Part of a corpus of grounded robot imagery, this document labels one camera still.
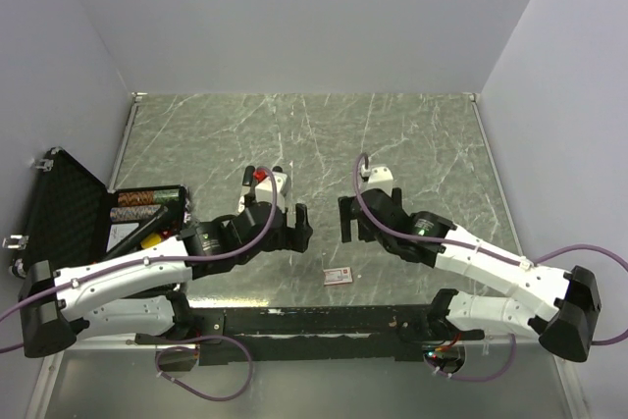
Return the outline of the silver stapler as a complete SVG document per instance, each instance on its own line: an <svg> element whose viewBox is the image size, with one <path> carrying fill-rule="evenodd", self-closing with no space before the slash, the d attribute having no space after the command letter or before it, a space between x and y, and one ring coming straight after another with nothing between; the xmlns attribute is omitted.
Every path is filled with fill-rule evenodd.
<svg viewBox="0 0 628 419"><path fill-rule="evenodd" d="M256 179L254 177L256 168L249 165L245 168L242 181L240 197L237 204L237 213L242 213L246 208L250 207L255 201Z"/></svg>

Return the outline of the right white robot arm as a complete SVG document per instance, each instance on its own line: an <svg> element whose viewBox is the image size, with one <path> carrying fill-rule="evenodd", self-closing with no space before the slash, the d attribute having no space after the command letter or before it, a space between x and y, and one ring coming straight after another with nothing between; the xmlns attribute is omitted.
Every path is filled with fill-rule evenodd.
<svg viewBox="0 0 628 419"><path fill-rule="evenodd" d="M589 356L602 303L596 277L575 266L566 271L536 265L493 246L434 213L406 213L400 191L371 189L338 200L340 234L377 242L409 263L471 279L497 296L440 291L428 315L430 331L448 339L457 331L513 334L536 339L550 353L572 362Z"/></svg>

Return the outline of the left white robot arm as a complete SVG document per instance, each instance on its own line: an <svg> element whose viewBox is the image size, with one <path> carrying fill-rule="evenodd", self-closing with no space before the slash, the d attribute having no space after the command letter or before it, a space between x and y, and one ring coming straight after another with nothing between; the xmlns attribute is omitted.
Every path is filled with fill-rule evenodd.
<svg viewBox="0 0 628 419"><path fill-rule="evenodd" d="M35 263L19 295L22 349L27 358L60 352L77 340L147 334L174 342L193 330L187 301L175 294L146 299L153 288L230 272L262 252L303 253L313 235L305 204L288 212L269 202L199 223L149 249L74 268Z"/></svg>

